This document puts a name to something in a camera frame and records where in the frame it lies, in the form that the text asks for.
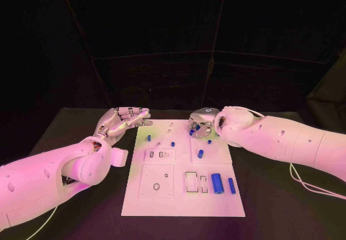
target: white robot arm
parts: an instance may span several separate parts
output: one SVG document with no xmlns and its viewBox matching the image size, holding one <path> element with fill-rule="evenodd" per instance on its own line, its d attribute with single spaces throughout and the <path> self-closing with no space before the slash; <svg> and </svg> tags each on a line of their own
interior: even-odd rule
<svg viewBox="0 0 346 240">
<path fill-rule="evenodd" d="M 190 114 L 188 130 L 205 137 L 212 127 L 225 142 L 283 162 L 313 167 L 346 181 L 346 135 L 238 106 L 202 108 Z"/>
<path fill-rule="evenodd" d="M 0 230 L 36 218 L 97 185 L 111 165 L 126 165 L 128 151 L 113 145 L 128 128 L 153 124 L 149 111 L 139 107 L 111 108 L 94 136 L 0 167 Z M 62 176 L 75 181 L 64 182 Z"/>
</svg>

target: blue battery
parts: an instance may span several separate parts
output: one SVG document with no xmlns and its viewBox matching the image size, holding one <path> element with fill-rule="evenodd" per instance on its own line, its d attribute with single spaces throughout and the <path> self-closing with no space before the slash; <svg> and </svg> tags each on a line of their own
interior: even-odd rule
<svg viewBox="0 0 346 240">
<path fill-rule="evenodd" d="M 200 149 L 198 152 L 198 158 L 200 159 L 203 157 L 203 150 Z"/>
<path fill-rule="evenodd" d="M 228 179 L 228 183 L 229 183 L 229 187 L 231 187 L 231 193 L 237 194 L 237 188 L 235 188 L 235 184 L 234 184 L 234 179 L 232 178 Z"/>
<path fill-rule="evenodd" d="M 213 193 L 222 194 L 225 192 L 225 190 L 224 190 L 224 186 L 222 186 L 222 176 L 219 173 L 213 173 L 211 175 L 211 181 L 212 181 Z"/>
</svg>

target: black backdrop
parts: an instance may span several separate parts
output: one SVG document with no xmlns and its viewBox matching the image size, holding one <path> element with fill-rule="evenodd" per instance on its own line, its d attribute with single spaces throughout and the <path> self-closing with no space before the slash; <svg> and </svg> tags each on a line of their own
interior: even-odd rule
<svg viewBox="0 0 346 240">
<path fill-rule="evenodd" d="M 16 1 L 2 16 L 3 163 L 62 107 L 238 105 L 314 124 L 306 96 L 345 44 L 342 1 Z"/>
</svg>

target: white board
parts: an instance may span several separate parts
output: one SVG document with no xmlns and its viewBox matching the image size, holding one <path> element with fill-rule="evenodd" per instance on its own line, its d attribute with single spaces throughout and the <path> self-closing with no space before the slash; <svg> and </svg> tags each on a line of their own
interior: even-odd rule
<svg viewBox="0 0 346 240">
<path fill-rule="evenodd" d="M 198 158 L 199 148 L 203 158 Z M 198 192 L 188 192 L 188 176 L 195 174 L 186 176 L 186 172 L 196 173 L 189 184 L 198 184 Z M 222 194 L 213 193 L 215 173 L 221 174 Z M 209 137 L 192 138 L 188 120 L 176 119 L 153 119 L 153 126 L 139 128 L 121 216 L 245 217 L 229 148 L 215 131 Z"/>
</svg>

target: dark table surface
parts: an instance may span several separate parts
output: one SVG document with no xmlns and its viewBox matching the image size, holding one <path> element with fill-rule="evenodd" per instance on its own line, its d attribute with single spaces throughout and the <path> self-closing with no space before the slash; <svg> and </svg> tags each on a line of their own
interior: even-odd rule
<svg viewBox="0 0 346 240">
<path fill-rule="evenodd" d="M 78 143 L 91 136 L 105 109 L 62 108 L 30 155 Z M 151 110 L 153 119 L 189 119 L 192 111 Z M 265 115 L 303 122 L 296 112 Z M 104 181 L 59 205 L 32 239 L 346 239 L 346 201 L 316 194 L 291 179 L 290 164 L 229 147 L 247 217 L 121 216 L 137 129 L 114 145 L 128 150 L 126 167 L 111 167 Z M 327 173 L 296 165 L 307 183 L 346 195 L 346 183 Z M 46 221 L 49 211 L 7 228 L 2 240 L 25 240 Z"/>
</svg>

